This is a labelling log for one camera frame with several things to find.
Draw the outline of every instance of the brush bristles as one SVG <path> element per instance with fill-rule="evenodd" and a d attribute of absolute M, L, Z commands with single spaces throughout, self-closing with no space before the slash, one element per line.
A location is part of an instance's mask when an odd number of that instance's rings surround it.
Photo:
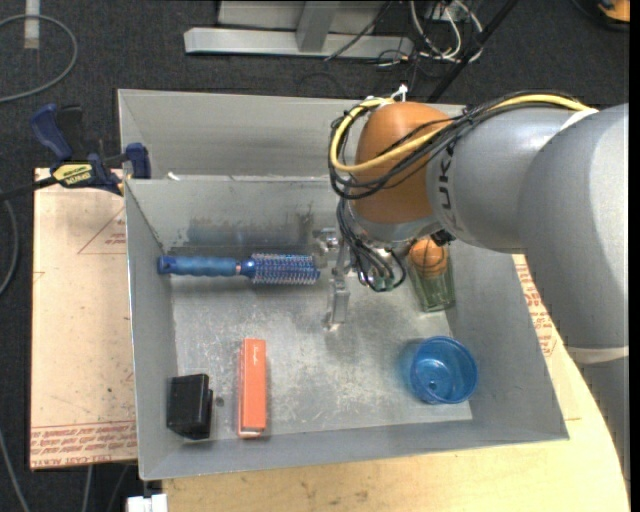
<path fill-rule="evenodd" d="M 309 285 L 320 277 L 311 256 L 294 254 L 254 254 L 254 284 Z"/>

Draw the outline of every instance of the blue clamp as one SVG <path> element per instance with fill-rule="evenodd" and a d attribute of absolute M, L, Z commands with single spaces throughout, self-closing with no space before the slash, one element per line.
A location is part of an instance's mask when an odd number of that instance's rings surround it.
<path fill-rule="evenodd" d="M 148 179 L 151 177 L 151 165 L 147 149 L 140 143 L 129 144 L 125 153 L 114 158 L 102 160 L 100 156 L 84 150 L 81 138 L 81 111 L 75 108 L 74 117 L 65 117 L 68 129 L 72 132 L 72 143 L 69 144 L 57 122 L 60 113 L 56 105 L 44 105 L 31 116 L 29 124 L 38 141 L 49 148 L 56 156 L 56 162 L 51 166 L 52 179 L 67 188 L 93 187 L 120 195 L 122 180 L 105 165 L 107 161 L 122 163 L 130 161 L 133 167 L 133 177 Z"/>

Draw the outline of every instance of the blue hairbrush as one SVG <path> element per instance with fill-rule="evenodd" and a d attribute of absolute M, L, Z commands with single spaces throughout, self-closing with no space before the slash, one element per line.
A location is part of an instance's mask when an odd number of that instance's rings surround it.
<path fill-rule="evenodd" d="M 204 256 L 160 256 L 158 273 L 209 277 L 245 276 L 256 285 L 309 285 L 320 277 L 320 271 L 311 256 L 264 253 L 252 254 L 242 261 Z"/>

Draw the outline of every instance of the black box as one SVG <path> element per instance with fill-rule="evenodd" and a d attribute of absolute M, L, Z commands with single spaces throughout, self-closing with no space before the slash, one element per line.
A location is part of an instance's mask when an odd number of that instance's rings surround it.
<path fill-rule="evenodd" d="M 173 377 L 167 403 L 167 427 L 189 439 L 208 438 L 212 402 L 208 375 Z"/>

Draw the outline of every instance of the cardboard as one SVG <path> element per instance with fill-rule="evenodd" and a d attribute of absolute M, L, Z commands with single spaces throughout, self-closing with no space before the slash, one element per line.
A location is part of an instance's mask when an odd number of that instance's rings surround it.
<path fill-rule="evenodd" d="M 122 197 L 34 194 L 31 469 L 137 458 L 125 236 Z"/>

